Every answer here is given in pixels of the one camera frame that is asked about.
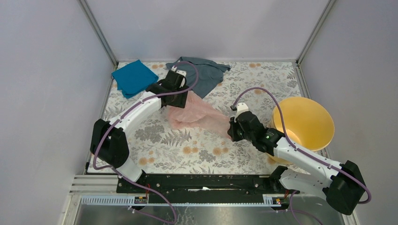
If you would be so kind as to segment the pink plastic trash bag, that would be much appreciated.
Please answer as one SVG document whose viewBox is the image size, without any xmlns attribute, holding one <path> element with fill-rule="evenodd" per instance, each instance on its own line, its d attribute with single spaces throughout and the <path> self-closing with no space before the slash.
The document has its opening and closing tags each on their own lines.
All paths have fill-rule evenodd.
<svg viewBox="0 0 398 225">
<path fill-rule="evenodd" d="M 167 119 L 172 129 L 202 128 L 230 139 L 230 118 L 192 91 L 188 92 L 185 108 L 167 106 Z"/>
</svg>

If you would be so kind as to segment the yellow plastic trash bin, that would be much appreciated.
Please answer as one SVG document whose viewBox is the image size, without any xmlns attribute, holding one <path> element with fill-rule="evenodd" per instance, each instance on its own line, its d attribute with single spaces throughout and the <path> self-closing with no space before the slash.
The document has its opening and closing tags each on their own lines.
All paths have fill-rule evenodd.
<svg viewBox="0 0 398 225">
<path fill-rule="evenodd" d="M 311 150 L 326 148 L 335 133 L 334 121 L 319 103 L 305 97 L 289 97 L 279 102 L 287 136 Z"/>
</svg>

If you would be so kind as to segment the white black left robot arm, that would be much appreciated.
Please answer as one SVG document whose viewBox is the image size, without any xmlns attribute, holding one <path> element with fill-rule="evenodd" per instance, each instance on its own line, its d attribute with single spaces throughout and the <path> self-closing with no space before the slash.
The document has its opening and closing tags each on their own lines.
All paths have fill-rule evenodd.
<svg viewBox="0 0 398 225">
<path fill-rule="evenodd" d="M 145 188 L 143 170 L 130 157 L 128 136 L 154 112 L 166 106 L 184 108 L 189 91 L 186 72 L 168 71 L 164 79 L 149 85 L 142 96 L 119 115 L 108 121 L 99 119 L 94 123 L 90 151 L 94 155 L 93 168 L 100 159 L 107 168 L 115 170 L 120 177 L 128 180 L 128 187 L 135 193 Z"/>
</svg>

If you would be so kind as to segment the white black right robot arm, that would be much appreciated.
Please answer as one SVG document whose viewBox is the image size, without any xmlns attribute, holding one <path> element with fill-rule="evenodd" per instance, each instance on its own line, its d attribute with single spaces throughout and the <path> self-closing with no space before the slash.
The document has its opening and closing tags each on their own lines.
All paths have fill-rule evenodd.
<svg viewBox="0 0 398 225">
<path fill-rule="evenodd" d="M 249 141 L 258 151 L 287 160 L 305 170 L 294 172 L 278 166 L 271 174 L 269 187 L 275 193 L 297 190 L 325 200 L 333 209 L 351 215 L 366 184 L 359 167 L 352 161 L 340 163 L 292 142 L 275 128 L 265 127 L 251 111 L 230 118 L 227 133 L 232 141 Z"/>
</svg>

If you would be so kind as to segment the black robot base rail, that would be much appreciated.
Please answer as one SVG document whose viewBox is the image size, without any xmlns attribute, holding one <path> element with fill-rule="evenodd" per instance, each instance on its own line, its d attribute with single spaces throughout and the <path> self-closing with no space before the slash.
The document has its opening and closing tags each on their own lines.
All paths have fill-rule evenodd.
<svg viewBox="0 0 398 225">
<path fill-rule="evenodd" d="M 268 175 L 218 175 L 218 174 L 142 174 L 133 185 L 119 178 L 118 194 L 143 194 L 149 203 L 164 203 L 152 188 L 172 204 L 178 203 L 263 203 L 263 195 L 290 195 L 279 182 Z"/>
</svg>

